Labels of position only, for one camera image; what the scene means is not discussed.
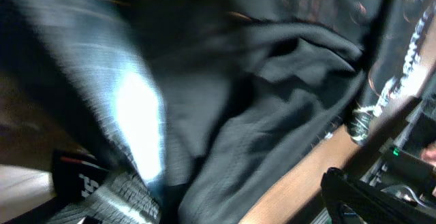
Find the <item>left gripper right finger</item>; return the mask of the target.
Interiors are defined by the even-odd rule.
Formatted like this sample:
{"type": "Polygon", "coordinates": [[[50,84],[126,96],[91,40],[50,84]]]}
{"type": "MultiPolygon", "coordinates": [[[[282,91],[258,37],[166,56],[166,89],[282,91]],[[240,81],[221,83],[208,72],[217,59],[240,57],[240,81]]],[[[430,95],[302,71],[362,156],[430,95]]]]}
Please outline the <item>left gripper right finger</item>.
{"type": "Polygon", "coordinates": [[[331,167],[321,181],[324,204],[333,224],[345,222],[346,207],[376,224],[435,224],[435,217],[331,167]]]}

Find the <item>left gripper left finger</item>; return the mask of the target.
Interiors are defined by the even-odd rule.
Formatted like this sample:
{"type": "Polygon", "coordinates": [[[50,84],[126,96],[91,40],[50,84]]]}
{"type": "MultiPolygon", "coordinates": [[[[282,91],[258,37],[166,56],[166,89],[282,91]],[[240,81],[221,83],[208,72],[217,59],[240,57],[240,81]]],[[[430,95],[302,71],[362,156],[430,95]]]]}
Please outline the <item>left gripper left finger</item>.
{"type": "Polygon", "coordinates": [[[137,174],[110,174],[90,196],[71,203],[50,217],[47,224],[78,223],[83,219],[101,224],[158,224],[159,204],[137,174]]]}

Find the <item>black orange patterned sports jersey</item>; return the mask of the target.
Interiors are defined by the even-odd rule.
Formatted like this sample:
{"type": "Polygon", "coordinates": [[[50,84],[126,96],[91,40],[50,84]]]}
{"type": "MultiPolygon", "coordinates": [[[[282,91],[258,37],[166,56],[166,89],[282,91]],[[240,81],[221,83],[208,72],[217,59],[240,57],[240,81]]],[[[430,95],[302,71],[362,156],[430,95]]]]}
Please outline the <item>black orange patterned sports jersey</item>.
{"type": "Polygon", "coordinates": [[[435,0],[1,0],[8,223],[137,174],[159,223],[310,221],[427,85],[435,0]]]}

